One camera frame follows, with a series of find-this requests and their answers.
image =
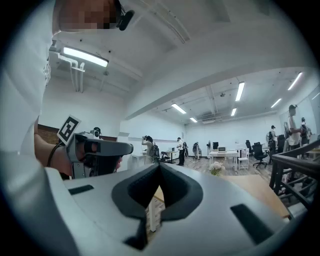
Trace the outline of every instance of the white table leg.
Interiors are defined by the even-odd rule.
[[[156,231],[156,202],[152,197],[151,202],[149,203],[149,218],[150,218],[150,230],[152,232]]]

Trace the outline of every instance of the computer monitor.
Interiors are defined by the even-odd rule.
[[[217,150],[218,147],[219,147],[219,142],[213,142],[213,143],[212,143],[212,148],[213,148],[214,150]]]

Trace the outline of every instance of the tube light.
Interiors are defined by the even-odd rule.
[[[298,76],[296,77],[296,79],[293,81],[293,83],[291,84],[291,86],[289,87],[288,91],[291,90],[292,87],[294,87],[294,85],[296,84],[296,82],[298,81],[298,79],[301,77],[302,72],[300,72],[298,74]]]
[[[63,53],[78,57],[80,59],[84,59],[89,62],[93,62],[95,64],[102,66],[102,67],[106,67],[109,62],[106,59],[99,58],[99,57],[96,57],[96,56],[91,55],[89,53],[86,53],[84,51],[80,51],[80,50],[76,50],[76,49],[72,49],[72,48],[68,48],[68,47],[63,48]]]
[[[179,110],[182,114],[187,113],[181,107],[179,107],[177,104],[172,104],[171,106],[174,107],[176,110]]]
[[[320,92],[316,95],[316,96],[314,96],[311,100],[313,100],[315,97],[317,97],[318,95],[320,94]]]
[[[232,113],[231,113],[231,116],[232,116],[232,117],[235,115],[236,111],[237,111],[236,108],[232,109]]]
[[[244,91],[244,88],[245,88],[245,82],[240,82],[239,88],[238,88],[238,93],[236,94],[236,98],[235,98],[236,102],[240,101],[240,98],[241,98],[242,92]]]
[[[272,106],[271,108],[273,108],[275,105],[277,105],[279,103],[279,101],[281,101],[281,99],[278,99]]]

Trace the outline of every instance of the white ceiling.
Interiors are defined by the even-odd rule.
[[[151,64],[183,44],[235,23],[278,19],[280,16],[277,10],[267,2],[121,0],[126,10],[135,11],[126,31],[111,29],[81,33],[61,32],[53,39],[58,42],[56,51],[62,55],[63,47],[70,46],[108,59],[107,68],[78,59],[80,63],[85,62],[84,90],[90,86],[124,98],[138,86]],[[70,79],[66,63],[50,56],[50,64],[53,77]],[[102,85],[106,70],[108,76]]]
[[[303,72],[302,76],[288,91],[299,72]],[[154,111],[184,124],[192,123],[191,117],[200,122],[213,117],[225,121],[275,112],[303,88],[304,82],[311,72],[311,68],[288,67],[250,73],[211,84],[174,98],[159,105]],[[245,87],[240,101],[235,102],[239,82],[245,82]],[[210,99],[210,90],[213,92],[213,100]],[[271,108],[280,98],[282,100],[274,108]],[[180,113],[171,106],[172,103],[176,103],[187,113]],[[233,108],[237,108],[237,111],[235,116],[231,117]]]

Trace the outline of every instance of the black office chair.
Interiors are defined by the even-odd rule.
[[[249,149],[249,154],[250,154],[250,155],[253,155],[253,154],[254,154],[254,150],[253,150],[252,147],[251,147],[250,141],[249,141],[249,140],[246,140],[245,145],[246,145],[246,147]]]
[[[282,153],[284,151],[286,138],[283,134],[278,136],[278,153]]]
[[[170,157],[168,156],[167,152],[164,152],[162,151],[161,152],[161,159],[160,159],[160,162],[161,163],[171,163],[171,159]]]
[[[258,142],[259,144],[257,145],[253,145],[253,150],[254,150],[254,158],[259,160],[260,162],[256,162],[253,164],[253,166],[257,165],[256,168],[258,168],[259,165],[264,165],[264,168],[267,167],[267,163],[263,161],[264,158],[266,158],[268,155],[264,154],[262,152],[262,145],[260,144],[260,142]]]

